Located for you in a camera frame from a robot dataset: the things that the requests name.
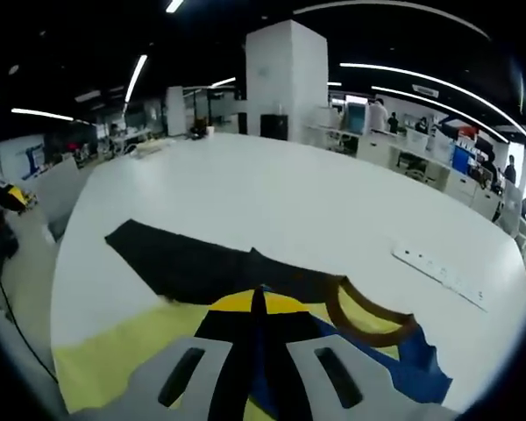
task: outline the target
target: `white pillar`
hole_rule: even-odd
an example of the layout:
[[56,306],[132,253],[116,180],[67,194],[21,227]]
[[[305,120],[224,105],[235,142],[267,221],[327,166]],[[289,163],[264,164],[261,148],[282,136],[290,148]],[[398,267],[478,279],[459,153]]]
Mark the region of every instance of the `white pillar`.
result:
[[292,20],[247,35],[248,134],[260,135],[261,114],[288,115],[288,140],[307,143],[304,126],[327,107],[327,40]]
[[167,88],[166,94],[167,134],[180,136],[187,132],[185,120],[185,101],[183,87],[172,86]]
[[524,159],[522,160],[522,172],[520,173],[518,189],[520,189],[522,194],[524,194],[524,190],[526,190],[526,146],[524,147]]

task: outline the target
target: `office chair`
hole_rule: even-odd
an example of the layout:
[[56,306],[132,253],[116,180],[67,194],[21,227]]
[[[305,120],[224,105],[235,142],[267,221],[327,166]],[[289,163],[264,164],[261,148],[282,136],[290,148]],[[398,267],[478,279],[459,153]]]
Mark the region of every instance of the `office chair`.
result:
[[522,212],[522,192],[509,180],[506,180],[502,197],[501,215],[495,223],[512,238],[518,235]]

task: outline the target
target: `black ceiling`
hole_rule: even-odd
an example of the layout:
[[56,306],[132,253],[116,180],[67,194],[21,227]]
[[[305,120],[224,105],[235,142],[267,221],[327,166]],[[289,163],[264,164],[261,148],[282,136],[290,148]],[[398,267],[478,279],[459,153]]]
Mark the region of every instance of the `black ceiling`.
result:
[[[416,1],[463,18],[491,39],[448,18],[417,9],[361,4],[293,11],[326,0],[169,0],[0,2],[0,139],[51,130],[66,122],[16,116],[11,107],[90,118],[91,107],[121,105],[109,89],[126,86],[140,54],[148,61],[133,98],[163,95],[171,85],[207,85],[244,74],[245,35],[294,18],[328,40],[330,80],[343,89],[371,84],[411,91],[413,82],[386,72],[341,68],[365,62],[433,75],[469,89],[526,124],[518,104],[518,70],[526,89],[526,6]],[[9,69],[19,65],[14,75]],[[432,86],[427,82],[423,86]],[[491,125],[506,121],[471,99],[440,89],[441,102]],[[102,96],[77,103],[75,96]]]

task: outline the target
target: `white table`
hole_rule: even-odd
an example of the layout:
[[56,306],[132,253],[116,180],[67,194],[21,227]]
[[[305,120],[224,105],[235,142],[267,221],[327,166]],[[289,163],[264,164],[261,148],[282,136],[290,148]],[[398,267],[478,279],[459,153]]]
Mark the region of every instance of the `white table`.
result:
[[124,136],[120,136],[118,138],[113,138],[113,141],[115,143],[123,143],[130,139],[136,139],[140,136],[144,136],[145,134],[148,134],[152,130],[149,128],[138,130],[137,132],[127,133]]
[[321,141],[317,142],[317,144],[314,143],[312,146],[332,149],[335,152],[343,151],[344,148],[341,145],[343,139],[359,139],[361,136],[357,133],[346,132],[327,125],[307,125],[306,127],[311,131],[320,133],[321,135]]
[[[348,275],[368,298],[413,312],[464,410],[491,381],[526,315],[515,242],[454,199],[385,168],[311,146],[217,133],[97,167],[53,282],[53,346],[80,344],[159,303],[104,237],[129,218],[305,268]],[[484,289],[488,312],[391,255],[428,251]]]

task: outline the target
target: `cable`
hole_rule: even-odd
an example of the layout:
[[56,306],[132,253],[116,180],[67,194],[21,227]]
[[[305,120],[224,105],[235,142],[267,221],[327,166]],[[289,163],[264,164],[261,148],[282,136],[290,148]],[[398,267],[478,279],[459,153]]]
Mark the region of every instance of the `cable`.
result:
[[51,370],[48,369],[48,367],[41,360],[41,358],[39,358],[37,353],[35,351],[33,351],[32,346],[29,345],[29,342],[25,338],[24,334],[21,332],[21,329],[19,328],[19,325],[18,325],[18,321],[16,320],[16,317],[14,316],[14,311],[13,311],[13,309],[10,306],[10,300],[8,300],[8,296],[6,295],[6,291],[4,290],[4,286],[2,285],[2,280],[1,279],[0,279],[0,289],[2,290],[2,294],[4,295],[4,300],[6,301],[6,306],[8,307],[8,311],[11,314],[11,321],[14,324],[14,326],[16,326],[16,329],[18,330],[19,336],[21,336],[21,339],[24,340],[25,344],[27,345],[27,348],[31,351],[31,353],[33,354],[33,356],[35,357],[37,362],[40,364],[40,366],[42,366],[45,369],[45,371],[51,376],[53,381],[58,384],[59,381],[57,380],[56,376],[53,373],[51,373]]

